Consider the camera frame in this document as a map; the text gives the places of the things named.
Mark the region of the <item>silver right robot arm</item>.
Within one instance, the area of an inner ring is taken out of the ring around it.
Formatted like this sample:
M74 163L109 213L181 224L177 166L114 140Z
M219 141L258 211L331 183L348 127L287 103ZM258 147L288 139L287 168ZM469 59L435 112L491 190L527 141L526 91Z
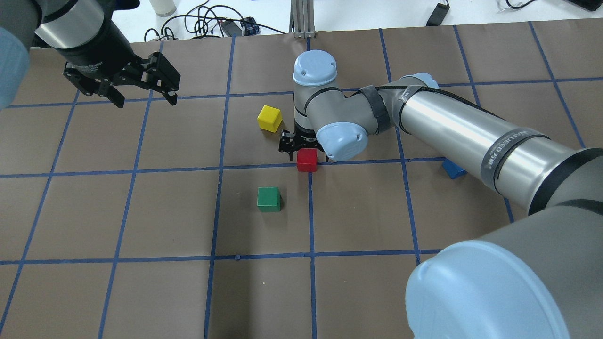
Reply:
M333 161L391 127L417 137L527 217L446 247L410 275L416 339L600 339L603 158L573 150L441 90L428 73L345 96L321 50L293 65L294 131L278 149L317 148Z

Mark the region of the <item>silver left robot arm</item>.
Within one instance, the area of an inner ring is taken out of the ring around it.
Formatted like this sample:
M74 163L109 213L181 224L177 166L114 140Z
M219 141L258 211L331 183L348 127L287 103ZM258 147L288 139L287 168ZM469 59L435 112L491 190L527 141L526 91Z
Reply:
M125 102L119 86L161 94L176 105L181 75L161 52L141 58L112 21L114 0L3 0L1 107L13 103L36 37L66 60L63 75L83 95Z

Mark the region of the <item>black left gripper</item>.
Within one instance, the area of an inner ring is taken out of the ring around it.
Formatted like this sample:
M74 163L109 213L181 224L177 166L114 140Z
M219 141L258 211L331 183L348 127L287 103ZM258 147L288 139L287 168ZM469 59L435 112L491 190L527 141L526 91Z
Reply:
M136 86L159 92L170 105L175 106L181 79L179 71L161 52L153 52L144 59L138 56L112 75L86 75L66 62L63 75L83 95L106 98L119 109L123 108L125 97L117 90L118 86Z

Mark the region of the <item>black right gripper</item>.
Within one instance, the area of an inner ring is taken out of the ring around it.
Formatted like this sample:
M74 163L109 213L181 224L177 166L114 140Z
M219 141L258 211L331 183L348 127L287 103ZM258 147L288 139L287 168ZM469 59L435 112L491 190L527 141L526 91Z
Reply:
M324 152L318 137L312 130L295 129L293 132L283 129L278 140L278 152L293 154L303 148Z

